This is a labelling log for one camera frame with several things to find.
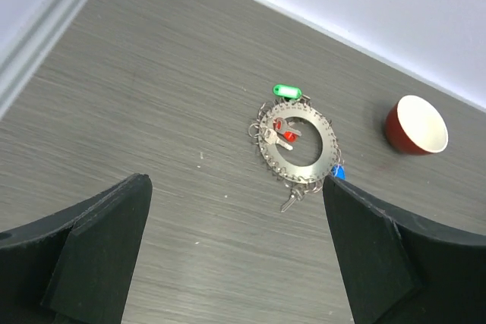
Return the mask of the large metal keyring disc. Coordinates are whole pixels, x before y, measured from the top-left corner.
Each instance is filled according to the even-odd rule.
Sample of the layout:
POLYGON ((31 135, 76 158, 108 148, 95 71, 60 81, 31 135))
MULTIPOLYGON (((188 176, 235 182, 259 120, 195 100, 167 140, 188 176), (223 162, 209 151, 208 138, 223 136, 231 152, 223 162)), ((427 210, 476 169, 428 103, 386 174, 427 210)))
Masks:
POLYGON ((324 178, 334 165, 343 166, 342 152, 332 122, 311 105, 307 96, 265 102, 248 128, 248 135, 270 172, 290 190, 280 211, 323 189, 324 178), (273 128, 284 118, 301 136, 290 143, 273 128))

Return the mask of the red tag key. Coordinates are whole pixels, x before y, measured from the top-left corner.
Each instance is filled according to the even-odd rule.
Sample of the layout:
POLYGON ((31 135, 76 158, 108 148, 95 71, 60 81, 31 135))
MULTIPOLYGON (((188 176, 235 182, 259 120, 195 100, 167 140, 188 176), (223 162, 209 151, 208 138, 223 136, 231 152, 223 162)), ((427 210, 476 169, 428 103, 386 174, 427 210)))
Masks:
POLYGON ((295 142, 301 136, 301 131, 294 129, 291 123, 284 118, 275 118, 273 128, 290 143, 295 142))

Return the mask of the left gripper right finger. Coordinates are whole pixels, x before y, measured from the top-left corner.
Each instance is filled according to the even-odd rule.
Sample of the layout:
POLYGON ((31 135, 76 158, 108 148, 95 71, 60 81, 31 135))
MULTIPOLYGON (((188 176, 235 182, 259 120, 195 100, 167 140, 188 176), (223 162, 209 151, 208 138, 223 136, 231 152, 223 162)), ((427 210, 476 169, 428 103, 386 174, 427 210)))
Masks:
POLYGON ((326 177, 323 201, 356 323, 483 323, 485 237, 326 177))

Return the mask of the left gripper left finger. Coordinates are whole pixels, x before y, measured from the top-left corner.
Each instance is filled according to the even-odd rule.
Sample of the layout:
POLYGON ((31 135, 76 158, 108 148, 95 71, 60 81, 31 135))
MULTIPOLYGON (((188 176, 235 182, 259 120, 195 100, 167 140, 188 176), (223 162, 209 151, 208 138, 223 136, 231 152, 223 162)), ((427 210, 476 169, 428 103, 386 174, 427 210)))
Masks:
POLYGON ((1 233, 3 323, 120 323, 153 185, 133 174, 1 233))

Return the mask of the blue tag key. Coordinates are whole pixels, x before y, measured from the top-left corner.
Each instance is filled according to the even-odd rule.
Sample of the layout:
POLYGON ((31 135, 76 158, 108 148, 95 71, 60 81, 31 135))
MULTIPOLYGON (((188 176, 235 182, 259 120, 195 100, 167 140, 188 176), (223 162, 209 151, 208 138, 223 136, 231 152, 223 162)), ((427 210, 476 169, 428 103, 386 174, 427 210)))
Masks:
POLYGON ((334 165, 331 169, 331 175, 336 178, 346 179, 346 172, 342 165, 334 165))

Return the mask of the green tag key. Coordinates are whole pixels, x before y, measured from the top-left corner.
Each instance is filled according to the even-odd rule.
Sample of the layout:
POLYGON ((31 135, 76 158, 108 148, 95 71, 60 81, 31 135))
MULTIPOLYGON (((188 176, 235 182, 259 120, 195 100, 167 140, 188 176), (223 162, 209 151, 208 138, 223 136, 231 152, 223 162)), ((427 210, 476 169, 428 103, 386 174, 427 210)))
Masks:
POLYGON ((287 99, 299 99, 302 96, 302 91, 298 87, 277 84, 273 87, 275 96, 287 99))

